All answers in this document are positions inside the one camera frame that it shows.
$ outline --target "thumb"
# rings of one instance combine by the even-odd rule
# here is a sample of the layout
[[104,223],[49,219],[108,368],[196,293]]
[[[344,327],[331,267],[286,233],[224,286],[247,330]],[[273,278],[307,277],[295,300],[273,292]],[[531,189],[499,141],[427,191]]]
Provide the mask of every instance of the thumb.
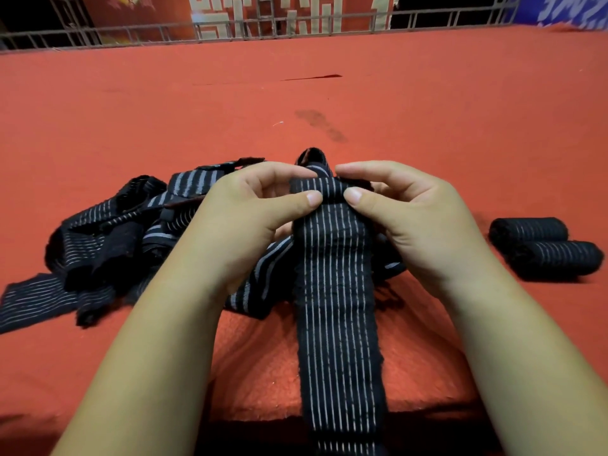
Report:
[[315,211],[323,201],[323,195],[316,190],[264,198],[264,215],[270,229],[277,230],[288,222],[300,219]]
[[388,231],[395,229],[396,209],[404,204],[360,187],[347,188],[344,198],[355,211],[384,226]]

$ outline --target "dark stain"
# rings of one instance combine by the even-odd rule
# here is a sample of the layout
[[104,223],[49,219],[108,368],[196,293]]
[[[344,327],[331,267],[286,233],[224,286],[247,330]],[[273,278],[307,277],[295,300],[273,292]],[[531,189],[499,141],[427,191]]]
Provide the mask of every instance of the dark stain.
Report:
[[295,111],[295,115],[302,120],[308,122],[313,128],[318,128],[326,132],[327,136],[335,142],[347,142],[348,139],[330,122],[327,121],[325,115],[316,110],[299,110]]
[[297,80],[301,80],[301,79],[319,79],[319,78],[342,78],[342,76],[338,75],[337,73],[334,73],[332,75],[307,76],[306,78],[287,78],[287,79],[283,79],[281,81],[297,81]]

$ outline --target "blue banner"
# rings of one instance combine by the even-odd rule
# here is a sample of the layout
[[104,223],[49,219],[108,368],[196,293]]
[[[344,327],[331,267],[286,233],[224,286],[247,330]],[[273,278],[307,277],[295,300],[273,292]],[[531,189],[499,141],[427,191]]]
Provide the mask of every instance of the blue banner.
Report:
[[568,22],[581,29],[608,29],[608,0],[521,0],[514,22]]

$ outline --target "metal frame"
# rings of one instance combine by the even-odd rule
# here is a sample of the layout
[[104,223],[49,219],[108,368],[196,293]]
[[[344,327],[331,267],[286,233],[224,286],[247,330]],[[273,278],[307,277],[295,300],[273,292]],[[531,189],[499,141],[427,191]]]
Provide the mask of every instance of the metal frame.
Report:
[[[264,2],[270,2],[271,0],[260,0]],[[520,0],[504,0],[503,2],[498,2],[498,0],[494,0],[494,4],[492,6],[482,6],[482,7],[471,7],[471,8],[443,8],[443,9],[414,9],[410,11],[393,11],[391,13],[356,13],[356,14],[331,14],[330,16],[297,16],[295,18],[287,18],[287,17],[275,17],[274,16],[274,5],[271,4],[272,7],[272,15],[271,16],[260,16],[258,19],[243,19],[239,21],[225,21],[225,22],[173,22],[173,23],[158,23],[158,24],[148,24],[148,25],[126,25],[120,27],[81,27],[78,26],[76,28],[66,27],[63,30],[39,30],[39,31],[23,31],[23,32],[10,32],[10,33],[0,33],[0,41],[8,41],[15,48],[16,44],[14,39],[26,37],[30,40],[33,47],[35,49],[44,49],[49,48],[45,36],[47,35],[65,35],[67,34],[70,37],[70,34],[77,35],[79,37],[87,37],[87,34],[91,36],[91,38],[101,38],[104,33],[112,33],[112,32],[124,32],[130,39],[130,43],[110,43],[103,44],[102,42],[97,41],[87,41],[85,45],[78,45],[71,40],[71,46],[65,48],[53,48],[56,50],[64,50],[64,49],[85,49],[85,48],[114,48],[114,47],[127,47],[127,46],[138,46],[138,45],[158,45],[158,44],[188,44],[188,43],[207,43],[207,42],[227,42],[227,41],[251,41],[251,40],[266,40],[266,39],[282,39],[282,38],[307,38],[307,37],[319,37],[319,36],[337,36],[337,35],[361,35],[361,34],[374,34],[377,35],[379,33],[394,33],[401,31],[420,31],[420,30],[430,30],[430,29],[471,29],[475,27],[487,27],[489,25],[492,26],[504,26],[511,25],[515,18],[515,14],[517,12],[517,8],[519,6]],[[458,25],[459,17],[461,13],[465,12],[475,12],[475,11],[490,11],[490,15],[488,16],[488,22],[484,25]],[[493,19],[495,12],[498,11],[498,15],[495,19]],[[450,13],[447,25],[445,27],[416,27],[416,22],[419,14],[430,14],[430,13]],[[375,30],[373,29],[373,18],[375,16],[407,16],[410,15],[408,26],[406,29],[387,29],[387,30]],[[285,35],[281,35],[277,32],[276,25],[277,22],[287,22],[287,21],[308,21],[312,19],[328,19],[331,21],[332,19],[345,19],[345,18],[368,18],[370,20],[370,28],[368,30],[361,31],[345,31],[345,32],[335,32],[330,31],[328,33],[311,33],[308,35],[293,35],[290,34],[289,31],[285,33]],[[254,23],[258,26],[261,22],[272,22],[272,35],[271,36],[248,36],[245,34],[246,26]],[[203,39],[200,35],[201,27],[215,27],[217,25],[224,24],[229,33],[228,38],[217,38],[217,39]],[[243,27],[243,37],[233,37],[231,35],[230,26],[239,24]],[[186,40],[178,40],[172,39],[170,37],[169,29],[174,27],[192,27],[193,29],[193,38]],[[161,41],[141,41],[141,37],[139,33],[143,30],[152,30],[156,29],[161,34]],[[39,44],[35,41],[35,38],[40,38],[40,42],[43,45],[43,48],[40,48]],[[14,50],[2,51],[3,53],[14,52]]]

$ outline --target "black fabric roll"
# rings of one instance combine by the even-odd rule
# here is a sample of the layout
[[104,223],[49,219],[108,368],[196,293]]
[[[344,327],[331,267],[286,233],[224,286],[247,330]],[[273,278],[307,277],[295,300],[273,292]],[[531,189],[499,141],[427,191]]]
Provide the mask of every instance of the black fabric roll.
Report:
[[588,241],[528,241],[516,245],[508,263],[525,280],[569,280],[597,271],[604,253]]
[[564,241],[568,228],[558,218],[498,218],[492,221],[490,242],[501,253],[525,241]]

